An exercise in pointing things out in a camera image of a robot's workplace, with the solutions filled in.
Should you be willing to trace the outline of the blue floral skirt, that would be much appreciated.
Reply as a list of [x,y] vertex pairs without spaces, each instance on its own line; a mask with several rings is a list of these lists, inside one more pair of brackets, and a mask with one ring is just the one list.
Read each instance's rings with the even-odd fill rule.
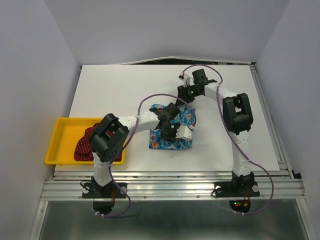
[[[186,105],[178,106],[180,113],[169,122],[181,126],[190,126],[195,121],[195,116],[191,109]],[[171,151],[184,151],[191,149],[193,141],[185,139],[164,139],[161,137],[160,129],[153,129],[149,131],[149,148],[155,150],[171,150]]]

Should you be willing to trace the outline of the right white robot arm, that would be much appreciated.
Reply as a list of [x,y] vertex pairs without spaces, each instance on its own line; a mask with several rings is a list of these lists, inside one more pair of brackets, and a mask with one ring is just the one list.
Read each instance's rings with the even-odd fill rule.
[[216,182],[212,196],[231,198],[250,194],[256,182],[248,156],[249,131],[254,121],[248,95],[223,88],[223,80],[218,82],[208,79],[204,69],[195,70],[192,76],[182,71],[178,78],[183,81],[183,85],[177,88],[179,99],[176,104],[191,103],[198,96],[213,99],[217,102],[222,124],[231,140],[231,180]]

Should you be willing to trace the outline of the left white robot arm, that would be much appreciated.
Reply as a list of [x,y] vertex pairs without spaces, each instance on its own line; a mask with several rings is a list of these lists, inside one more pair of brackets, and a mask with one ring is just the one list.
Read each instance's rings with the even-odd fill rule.
[[111,199],[125,198],[126,183],[115,183],[111,165],[129,145],[134,134],[161,130],[166,137],[174,137],[179,123],[173,120],[181,114],[174,103],[164,108],[150,108],[136,116],[116,117],[107,114],[88,138],[93,155],[93,175],[89,182],[83,183],[82,198]]

